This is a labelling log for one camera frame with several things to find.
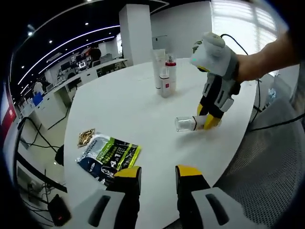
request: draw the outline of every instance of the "plastic bag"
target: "plastic bag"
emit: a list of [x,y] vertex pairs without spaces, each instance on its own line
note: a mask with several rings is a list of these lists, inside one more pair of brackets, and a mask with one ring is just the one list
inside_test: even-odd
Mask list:
[[140,150],[140,146],[97,133],[76,161],[94,178],[108,186],[113,182],[116,172],[134,165]]

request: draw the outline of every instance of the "black ceiling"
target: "black ceiling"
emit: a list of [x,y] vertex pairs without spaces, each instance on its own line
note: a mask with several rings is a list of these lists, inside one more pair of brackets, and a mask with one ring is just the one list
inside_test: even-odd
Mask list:
[[[195,0],[165,1],[170,4],[168,7],[166,7],[169,8],[188,2],[194,2]],[[87,0],[40,0],[38,2],[27,2],[28,4],[19,4],[16,2],[16,4],[19,5],[18,10],[21,11],[21,15],[23,17],[20,17],[18,27],[16,27],[16,29],[21,30],[21,36],[19,37],[16,45],[15,50],[17,51],[12,63],[10,79],[11,93],[15,100],[18,100],[20,97],[20,92],[25,85],[28,83],[31,84],[31,81],[34,81],[39,77],[38,72],[49,64],[46,63],[46,61],[50,57],[58,52],[65,54],[89,42],[107,38],[109,36],[115,36],[120,32],[120,28],[118,27],[94,32],[60,47],[58,50],[49,54],[45,59],[37,64],[18,85],[18,82],[24,76],[24,74],[39,59],[54,48],[81,34],[100,28],[119,25],[119,11],[125,6],[126,3],[148,4],[151,12],[164,5],[163,3],[151,0],[92,0],[89,4],[84,4],[86,2]],[[46,21],[50,20],[59,13],[79,4],[83,5],[63,13],[62,15],[51,20],[46,25],[42,26]],[[28,37],[28,25],[31,25],[36,29],[36,32],[30,37]]]

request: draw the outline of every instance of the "gold packet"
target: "gold packet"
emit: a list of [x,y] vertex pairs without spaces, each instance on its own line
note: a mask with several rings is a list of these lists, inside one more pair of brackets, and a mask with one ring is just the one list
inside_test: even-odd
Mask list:
[[80,133],[77,144],[78,148],[83,147],[90,142],[94,135],[94,131],[95,129],[91,129]]

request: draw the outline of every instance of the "white round table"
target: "white round table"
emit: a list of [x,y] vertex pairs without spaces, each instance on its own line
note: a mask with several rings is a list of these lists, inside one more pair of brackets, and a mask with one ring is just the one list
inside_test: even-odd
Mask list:
[[206,73],[177,61],[177,91],[169,98],[156,94],[152,63],[115,71],[77,90],[70,110],[64,170],[73,208],[105,187],[76,162],[80,132],[97,132],[142,146],[136,165],[142,167],[140,212],[136,228],[161,229],[178,219],[175,166],[193,166],[213,186],[228,167],[244,136],[252,112],[256,83],[244,82],[220,127],[176,132],[175,117],[196,115]]

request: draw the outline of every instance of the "human arm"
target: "human arm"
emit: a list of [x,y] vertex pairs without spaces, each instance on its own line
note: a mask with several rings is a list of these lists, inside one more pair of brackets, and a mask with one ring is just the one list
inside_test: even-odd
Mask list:
[[252,55],[237,55],[239,70],[237,81],[250,81],[262,78],[265,74],[298,64],[288,33],[267,44],[260,52]]

